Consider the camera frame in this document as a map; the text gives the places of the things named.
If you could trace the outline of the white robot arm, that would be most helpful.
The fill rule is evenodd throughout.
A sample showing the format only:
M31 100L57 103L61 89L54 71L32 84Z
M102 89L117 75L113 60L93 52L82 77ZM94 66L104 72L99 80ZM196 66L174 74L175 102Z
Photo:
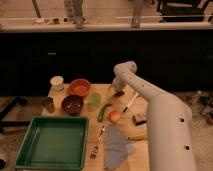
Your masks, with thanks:
M177 96L136 75L137 65L127 61L114 66L113 89L129 85L147 102L150 171L197 171L189 123L191 109Z

